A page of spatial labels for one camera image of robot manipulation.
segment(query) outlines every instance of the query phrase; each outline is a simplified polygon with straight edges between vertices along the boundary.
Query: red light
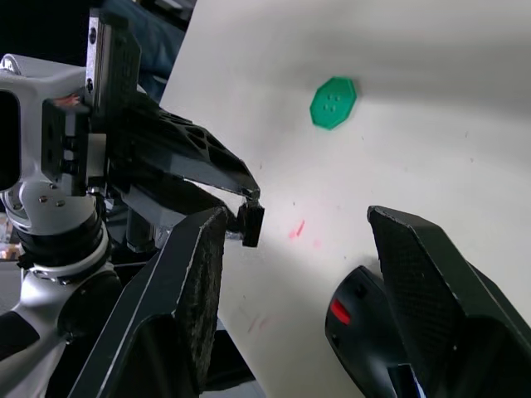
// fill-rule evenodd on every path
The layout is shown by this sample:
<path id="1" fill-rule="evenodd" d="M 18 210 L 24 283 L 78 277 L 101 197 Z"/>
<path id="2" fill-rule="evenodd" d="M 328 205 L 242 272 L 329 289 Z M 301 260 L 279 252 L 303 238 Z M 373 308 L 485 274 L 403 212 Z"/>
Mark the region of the red light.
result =
<path id="1" fill-rule="evenodd" d="M 348 325 L 350 323 L 350 314 L 347 309 L 336 298 L 330 304 L 330 311 L 335 315 L 341 323 Z"/>

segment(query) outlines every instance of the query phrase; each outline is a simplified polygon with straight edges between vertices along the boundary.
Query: bolt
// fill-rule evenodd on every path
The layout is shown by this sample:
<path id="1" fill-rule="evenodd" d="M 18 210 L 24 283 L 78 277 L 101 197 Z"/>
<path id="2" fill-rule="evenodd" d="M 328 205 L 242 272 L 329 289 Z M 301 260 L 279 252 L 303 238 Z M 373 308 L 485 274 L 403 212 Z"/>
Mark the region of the bolt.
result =
<path id="1" fill-rule="evenodd" d="M 94 89 L 94 84 L 92 83 L 91 78 L 86 80 L 86 89 L 89 91 L 89 94 L 92 93 L 92 90 Z"/>
<path id="2" fill-rule="evenodd" d="M 44 271 L 40 271 L 40 270 L 36 270 L 36 271 L 33 271 L 33 274 L 37 277 L 37 278 L 41 278 L 41 279 L 44 279 L 48 276 L 48 273 L 47 272 L 44 272 Z"/>
<path id="3" fill-rule="evenodd" d="M 90 44 L 94 44 L 96 43 L 96 29 L 95 28 L 91 28 L 90 29 L 90 34 L 89 34 L 89 41 L 90 41 Z"/>

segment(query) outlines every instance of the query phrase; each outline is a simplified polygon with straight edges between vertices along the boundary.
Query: green button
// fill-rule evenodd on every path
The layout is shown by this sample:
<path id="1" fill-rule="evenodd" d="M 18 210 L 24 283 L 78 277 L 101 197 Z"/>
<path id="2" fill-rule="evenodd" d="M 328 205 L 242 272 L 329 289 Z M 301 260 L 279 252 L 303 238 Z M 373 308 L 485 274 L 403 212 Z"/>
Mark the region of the green button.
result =
<path id="1" fill-rule="evenodd" d="M 348 119 L 356 98 L 354 84 L 349 78 L 333 77 L 315 93 L 309 107 L 312 122 L 323 129 L 333 129 Z"/>

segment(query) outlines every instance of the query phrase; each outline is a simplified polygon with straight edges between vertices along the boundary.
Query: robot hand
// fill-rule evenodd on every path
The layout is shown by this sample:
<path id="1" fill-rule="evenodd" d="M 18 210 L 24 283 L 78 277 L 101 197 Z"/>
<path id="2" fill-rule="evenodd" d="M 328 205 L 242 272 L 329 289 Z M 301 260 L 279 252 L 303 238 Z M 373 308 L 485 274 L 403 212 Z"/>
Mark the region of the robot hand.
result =
<path id="1" fill-rule="evenodd" d="M 24 250 L 20 301 L 0 317 L 0 396 L 50 392 L 84 339 L 85 367 L 71 396 L 83 388 L 95 389 L 90 396 L 124 391 L 124 371 L 154 366 L 191 374 L 156 384 L 193 395 L 212 346 L 224 236 L 257 245 L 260 189 L 206 129 L 137 91 L 140 49 L 124 19 L 93 11 L 88 35 L 86 68 L 23 56 L 0 61 L 8 154 L 0 192 Z M 245 203 L 233 215 L 193 182 Z M 128 209 L 126 240 L 135 253 L 153 250 L 156 228 L 173 230 L 128 284 L 109 262 L 104 200 Z M 139 361 L 153 342 L 164 342 L 167 355 L 161 349 Z"/>

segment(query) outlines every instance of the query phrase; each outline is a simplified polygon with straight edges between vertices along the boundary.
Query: white board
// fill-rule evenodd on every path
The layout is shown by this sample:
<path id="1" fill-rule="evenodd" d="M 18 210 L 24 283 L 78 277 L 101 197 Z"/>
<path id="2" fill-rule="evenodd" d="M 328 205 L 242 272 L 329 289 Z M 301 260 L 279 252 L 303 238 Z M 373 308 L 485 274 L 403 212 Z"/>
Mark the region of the white board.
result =
<path id="1" fill-rule="evenodd" d="M 351 269 L 378 271 L 370 205 L 440 225 L 531 321 L 529 21 L 515 0 L 198 2 L 163 106 L 261 186 L 261 244 L 226 245 L 220 316 L 267 396 L 361 396 L 324 316 Z M 309 105 L 334 75 L 360 97 L 329 132 Z"/>

